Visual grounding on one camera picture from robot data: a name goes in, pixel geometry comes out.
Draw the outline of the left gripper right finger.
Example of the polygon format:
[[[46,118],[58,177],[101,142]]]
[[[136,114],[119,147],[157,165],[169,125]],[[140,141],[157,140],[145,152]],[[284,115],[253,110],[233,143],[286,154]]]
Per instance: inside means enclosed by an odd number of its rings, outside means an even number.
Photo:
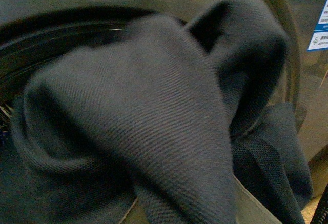
[[[281,222],[262,205],[244,186],[234,177],[236,198],[236,222],[238,224],[281,224]]]

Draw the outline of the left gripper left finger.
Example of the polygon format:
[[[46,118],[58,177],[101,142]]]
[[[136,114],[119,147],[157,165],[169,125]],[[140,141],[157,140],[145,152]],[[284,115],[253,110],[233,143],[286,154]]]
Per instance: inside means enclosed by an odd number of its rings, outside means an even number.
[[[144,208],[138,197],[134,200],[118,224],[149,224]]]

